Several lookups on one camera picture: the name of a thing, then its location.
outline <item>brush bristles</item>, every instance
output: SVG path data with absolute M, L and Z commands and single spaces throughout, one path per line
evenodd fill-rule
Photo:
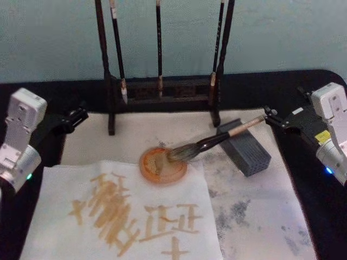
M 174 161 L 189 161 L 199 153 L 199 146 L 197 144 L 187 144 L 171 150 L 168 152 L 167 157 L 171 163 Z

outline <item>white robotic arm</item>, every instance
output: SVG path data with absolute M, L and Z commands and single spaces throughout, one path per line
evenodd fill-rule
M 29 145 L 32 132 L 43 120 L 47 102 L 22 88 L 9 102 L 5 120 L 7 132 L 0 147 L 0 178 L 18 192 L 27 177 L 41 162 L 39 153 Z
M 317 158 L 336 179 L 347 184 L 347 97 L 344 87 L 330 83 L 311 95 L 314 110 L 327 124 L 331 138 L 317 150 Z

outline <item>paper sheet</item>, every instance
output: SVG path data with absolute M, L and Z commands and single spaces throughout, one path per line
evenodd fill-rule
M 26 259 L 222 260 L 201 162 L 165 186 L 119 162 L 45 168 Z

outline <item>orange ink dish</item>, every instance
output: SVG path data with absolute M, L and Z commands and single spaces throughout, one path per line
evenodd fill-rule
M 180 180 L 187 172 L 184 161 L 169 162 L 166 155 L 169 149 L 153 148 L 140 158 L 141 174 L 153 183 L 172 183 Z

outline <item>wooden handle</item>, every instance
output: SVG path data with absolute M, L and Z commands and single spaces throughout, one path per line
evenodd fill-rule
M 255 125 L 263 122 L 264 120 L 265 120 L 265 116 L 261 115 L 261 116 L 255 118 L 249 122 L 244 123 L 241 126 L 237 126 L 233 129 L 231 129 L 230 131 L 228 131 L 228 133 L 229 133 L 230 137 L 233 137 L 234 135 L 240 134 L 252 126 L 255 126 Z

